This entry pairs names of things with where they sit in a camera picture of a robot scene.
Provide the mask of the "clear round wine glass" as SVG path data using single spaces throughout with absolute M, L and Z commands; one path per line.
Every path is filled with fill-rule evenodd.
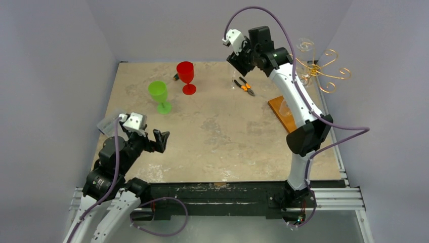
M 300 38 L 296 45 L 297 58 L 301 63 L 307 65 L 314 61 L 315 48 L 314 42 L 308 38 Z

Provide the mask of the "clear tall flute glass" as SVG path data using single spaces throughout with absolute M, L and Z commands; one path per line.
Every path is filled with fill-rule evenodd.
M 230 72 L 230 89 L 235 90 L 237 89 L 237 85 L 235 84 L 235 80 L 239 77 L 239 74 L 236 70 L 233 70 Z

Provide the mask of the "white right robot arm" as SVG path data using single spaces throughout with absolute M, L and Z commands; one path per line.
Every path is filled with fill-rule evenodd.
M 243 76 L 258 68 L 280 90 L 292 113 L 296 129 L 286 136 L 292 152 L 291 170 L 285 183 L 283 202 L 296 206 L 309 193 L 311 156 L 325 141 L 333 121 L 312 101 L 301 81 L 296 77 L 293 60 L 284 48 L 276 48 L 267 26 L 252 28 L 245 36 L 237 29 L 227 31 L 224 45 L 232 46 L 227 61 Z

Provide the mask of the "clear plastic screw box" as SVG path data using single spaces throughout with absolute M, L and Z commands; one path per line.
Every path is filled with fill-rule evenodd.
M 97 129 L 101 134 L 106 135 L 107 137 L 114 136 L 115 119 L 125 113 L 126 111 L 123 109 L 114 110 L 97 123 Z

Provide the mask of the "wooden rack base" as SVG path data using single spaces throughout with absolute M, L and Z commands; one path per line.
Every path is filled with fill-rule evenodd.
M 291 109 L 288 107 L 283 96 L 269 100 L 268 105 L 287 133 L 291 133 L 297 129 Z

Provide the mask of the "green plastic goblet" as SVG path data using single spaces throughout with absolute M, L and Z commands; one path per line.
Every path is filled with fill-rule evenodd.
M 164 82 L 156 80 L 149 84 L 148 92 L 151 98 L 157 103 L 157 112 L 168 114 L 171 112 L 171 104 L 167 102 L 168 91 Z

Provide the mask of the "clear champagne flute with label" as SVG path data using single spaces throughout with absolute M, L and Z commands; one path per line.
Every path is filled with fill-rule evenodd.
M 280 114 L 282 117 L 289 117 L 289 116 L 292 116 L 292 111 L 291 111 L 291 109 L 289 108 L 289 106 L 288 106 L 288 104 L 287 104 L 287 102 L 286 102 L 286 100 L 285 100 L 285 99 L 283 99 L 283 100 L 282 100 L 282 102 L 281 102 L 281 104 L 280 104 L 280 107 L 279 107 L 279 114 Z

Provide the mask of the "orange black pliers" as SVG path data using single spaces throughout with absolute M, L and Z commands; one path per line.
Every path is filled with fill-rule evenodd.
M 242 83 L 240 83 L 238 80 L 234 79 L 233 82 L 235 83 L 235 85 L 237 87 L 239 87 L 240 89 L 242 89 L 243 91 L 250 94 L 251 96 L 255 96 L 255 93 L 252 90 L 251 86 L 248 84 L 248 82 L 241 76 L 239 77 L 239 79 L 242 81 Z

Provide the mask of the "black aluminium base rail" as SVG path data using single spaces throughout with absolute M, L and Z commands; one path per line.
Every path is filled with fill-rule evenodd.
M 152 183 L 137 180 L 133 186 L 120 189 L 115 197 L 100 206 L 78 189 L 72 209 L 90 215 L 113 207 L 124 209 L 135 205 L 138 220 L 169 220 L 171 216 L 265 217 L 283 219 L 299 225 L 312 210 L 363 210 L 358 188 L 346 187 L 341 180 L 314 181 L 310 188 L 291 192 L 283 181 L 230 183 Z

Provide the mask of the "gold wire glass rack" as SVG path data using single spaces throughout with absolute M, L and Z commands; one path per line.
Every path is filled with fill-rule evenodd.
M 295 60 L 300 65 L 299 67 L 296 67 L 296 70 L 304 87 L 309 87 L 313 82 L 315 82 L 320 91 L 326 94 L 332 94 L 336 92 L 335 83 L 327 82 L 327 84 L 323 86 L 320 84 L 318 77 L 323 76 L 335 80 L 348 80 L 352 77 L 352 73 L 349 69 L 341 67 L 338 69 L 339 75 L 326 74 L 323 69 L 328 65 L 333 64 L 339 58 L 339 54 L 333 49 L 326 49 L 324 50 L 323 55 L 331 58 L 331 60 L 323 65 L 319 65 L 318 60 L 315 59 L 316 51 L 314 61 L 307 65 L 301 63 L 301 61 L 296 57 Z

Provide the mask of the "red plastic goblet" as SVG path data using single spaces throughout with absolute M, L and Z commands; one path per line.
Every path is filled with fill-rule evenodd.
M 191 82 L 194 79 L 194 65 L 189 61 L 180 62 L 177 67 L 177 74 L 179 79 L 185 83 L 182 88 L 182 92 L 185 95 L 193 95 L 196 92 L 196 86 Z

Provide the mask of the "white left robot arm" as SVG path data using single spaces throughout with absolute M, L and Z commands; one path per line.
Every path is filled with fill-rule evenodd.
M 125 175 L 143 152 L 164 153 L 170 133 L 155 129 L 155 140 L 146 132 L 125 133 L 127 140 L 114 134 L 104 141 L 64 242 L 107 242 L 126 215 L 151 201 L 149 183 Z

